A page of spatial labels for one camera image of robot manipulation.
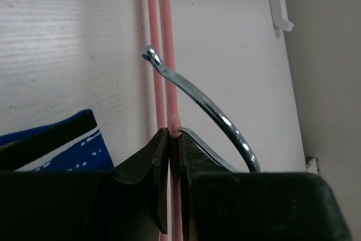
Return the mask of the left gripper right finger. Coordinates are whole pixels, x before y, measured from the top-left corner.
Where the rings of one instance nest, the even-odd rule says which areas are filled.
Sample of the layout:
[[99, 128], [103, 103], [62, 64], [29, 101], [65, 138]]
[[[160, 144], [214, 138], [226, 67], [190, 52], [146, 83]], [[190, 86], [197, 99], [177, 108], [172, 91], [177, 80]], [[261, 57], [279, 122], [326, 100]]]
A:
[[184, 240], [351, 240], [324, 179], [305, 172], [232, 173], [178, 138]]

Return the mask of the pink clothes hanger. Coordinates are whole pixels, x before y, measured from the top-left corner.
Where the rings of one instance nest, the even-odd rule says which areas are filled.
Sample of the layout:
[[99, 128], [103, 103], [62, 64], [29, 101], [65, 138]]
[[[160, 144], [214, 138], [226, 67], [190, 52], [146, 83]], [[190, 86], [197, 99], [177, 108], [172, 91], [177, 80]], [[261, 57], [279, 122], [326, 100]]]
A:
[[[253, 177], [260, 171], [259, 163], [251, 147], [241, 135], [232, 121], [194, 84], [175, 71], [174, 42], [171, 22], [170, 0], [159, 0], [159, 4], [150, 4], [155, 13], [155, 20], [161, 22], [162, 53], [159, 54], [155, 45], [146, 46], [142, 51], [142, 57], [155, 69], [156, 76], [165, 78], [166, 111], [170, 140], [170, 179], [171, 179], [171, 237], [173, 240], [183, 240], [182, 233], [182, 200], [186, 201], [186, 226], [193, 227], [191, 236], [200, 240], [226, 240], [235, 239], [236, 235], [231, 232], [231, 226], [240, 231], [241, 240], [255, 240], [257, 235], [254, 231], [253, 222], [255, 217], [252, 214], [232, 213], [229, 218], [217, 215], [222, 204], [214, 203], [210, 209], [205, 209], [205, 204], [210, 204], [210, 197], [200, 189], [205, 185], [225, 188], [228, 192], [231, 181], [246, 181], [247, 186], [237, 191], [245, 199], [250, 197], [250, 184]], [[178, 114], [177, 89], [183, 90], [193, 99], [210, 117], [216, 122], [221, 130], [234, 144], [244, 159], [250, 173], [242, 174], [229, 166], [215, 152], [211, 156], [202, 155], [201, 165], [208, 166], [208, 170], [195, 168], [196, 161], [186, 162], [186, 195], [181, 196], [181, 175], [179, 172], [179, 155], [191, 154], [197, 149], [195, 144], [203, 146], [205, 143], [192, 130], [181, 127]]]

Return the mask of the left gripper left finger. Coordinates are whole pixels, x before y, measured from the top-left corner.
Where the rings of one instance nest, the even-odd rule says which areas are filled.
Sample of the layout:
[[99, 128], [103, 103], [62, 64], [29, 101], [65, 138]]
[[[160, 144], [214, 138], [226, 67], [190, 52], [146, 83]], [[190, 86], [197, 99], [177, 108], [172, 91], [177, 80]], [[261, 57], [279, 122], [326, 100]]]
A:
[[4, 172], [2, 240], [157, 240], [166, 234], [169, 132], [109, 171]]

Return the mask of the blue patterned trousers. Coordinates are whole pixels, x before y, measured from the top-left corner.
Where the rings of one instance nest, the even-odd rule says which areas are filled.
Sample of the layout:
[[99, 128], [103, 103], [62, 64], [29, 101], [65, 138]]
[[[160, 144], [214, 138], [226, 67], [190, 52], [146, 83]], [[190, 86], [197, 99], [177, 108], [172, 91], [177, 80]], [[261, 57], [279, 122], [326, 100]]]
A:
[[2, 171], [110, 170], [113, 161], [90, 109], [1, 136]]

